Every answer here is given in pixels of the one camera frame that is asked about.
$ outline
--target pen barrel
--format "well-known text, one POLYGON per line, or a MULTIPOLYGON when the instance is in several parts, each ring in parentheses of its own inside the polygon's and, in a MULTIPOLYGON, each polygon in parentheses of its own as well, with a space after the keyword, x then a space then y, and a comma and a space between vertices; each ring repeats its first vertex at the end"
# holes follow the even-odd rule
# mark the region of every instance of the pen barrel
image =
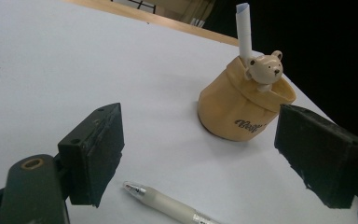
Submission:
POLYGON ((196 213, 194 208, 184 203, 180 203, 155 189, 146 188, 146 192, 146 195, 141 200, 142 203, 153 207, 182 223, 194 223, 193 216, 196 213))

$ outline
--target rolled paper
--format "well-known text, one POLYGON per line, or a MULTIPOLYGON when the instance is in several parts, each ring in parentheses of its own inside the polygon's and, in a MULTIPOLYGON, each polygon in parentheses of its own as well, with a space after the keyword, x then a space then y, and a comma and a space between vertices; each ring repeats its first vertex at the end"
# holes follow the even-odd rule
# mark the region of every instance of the rolled paper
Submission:
POLYGON ((252 57, 252 32, 250 6, 247 3, 237 5, 237 36, 240 45, 240 57, 244 62, 252 57))

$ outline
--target brown cup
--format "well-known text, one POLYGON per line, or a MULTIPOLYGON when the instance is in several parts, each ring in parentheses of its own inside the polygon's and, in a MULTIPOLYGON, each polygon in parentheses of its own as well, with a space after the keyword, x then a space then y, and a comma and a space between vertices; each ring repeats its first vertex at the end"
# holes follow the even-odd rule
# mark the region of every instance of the brown cup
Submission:
POLYGON ((198 114, 211 133, 232 141, 249 141, 277 117, 281 104, 291 104, 296 93, 282 77, 270 91, 258 91, 244 77, 245 66, 236 57, 201 93, 198 114))

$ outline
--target pen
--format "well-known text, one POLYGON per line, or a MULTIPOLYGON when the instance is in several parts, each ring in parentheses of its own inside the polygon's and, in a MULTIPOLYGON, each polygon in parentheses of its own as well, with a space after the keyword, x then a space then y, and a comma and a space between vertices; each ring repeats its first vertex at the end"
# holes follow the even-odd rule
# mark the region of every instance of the pen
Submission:
POLYGON ((123 187, 141 203, 153 207, 160 212, 185 224, 219 224, 196 209, 176 201, 156 189, 125 181, 123 187))

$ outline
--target bear figurine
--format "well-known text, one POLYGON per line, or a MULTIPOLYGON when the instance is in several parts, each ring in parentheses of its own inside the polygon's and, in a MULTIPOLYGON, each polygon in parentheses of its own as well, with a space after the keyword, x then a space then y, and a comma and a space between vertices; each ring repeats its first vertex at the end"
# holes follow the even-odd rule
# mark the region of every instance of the bear figurine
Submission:
POLYGON ((246 60, 245 78, 254 79, 259 91, 270 91, 272 83, 278 81, 283 73, 282 53, 275 50, 271 55, 252 57, 246 60))

